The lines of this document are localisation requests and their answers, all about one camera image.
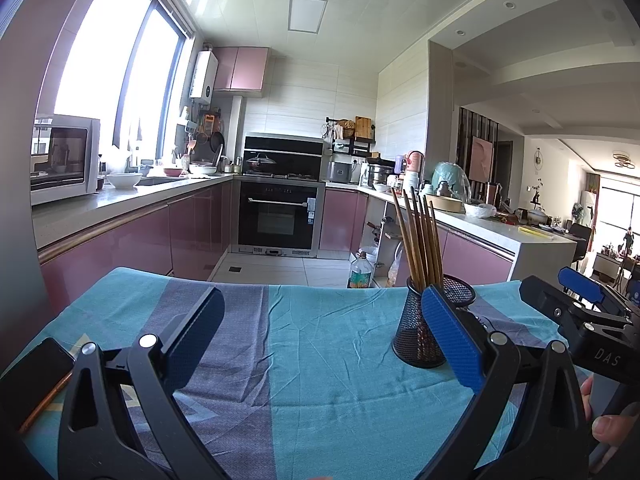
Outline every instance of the smartphone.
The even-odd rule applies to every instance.
[[[36,409],[41,412],[65,386],[74,362],[55,339],[47,337],[0,379],[0,408],[15,431],[23,433],[25,422],[35,420]]]

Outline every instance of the kitchen sink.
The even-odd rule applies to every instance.
[[[186,180],[181,176],[148,176],[140,179],[137,186],[158,186],[158,184],[168,184],[169,182],[177,182],[178,180]]]

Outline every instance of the screw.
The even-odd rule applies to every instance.
[[[505,336],[502,332],[494,332],[491,334],[491,342],[498,346],[503,346],[507,344],[509,340],[507,336]]]
[[[564,346],[564,343],[562,341],[552,341],[551,342],[551,349],[558,353],[561,354],[562,352],[564,352],[566,350],[566,346]]]
[[[84,355],[91,355],[95,352],[96,346],[95,343],[87,343],[82,347],[82,353]]]
[[[158,338],[153,334],[145,334],[140,338],[139,343],[142,348],[151,348],[156,344],[156,341],[158,341]]]

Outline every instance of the bottle label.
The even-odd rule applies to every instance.
[[[370,272],[355,272],[351,271],[349,278],[348,288],[369,288],[369,282],[371,281]]]

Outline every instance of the red bowl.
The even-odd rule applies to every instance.
[[[181,176],[182,168],[163,168],[166,176]]]

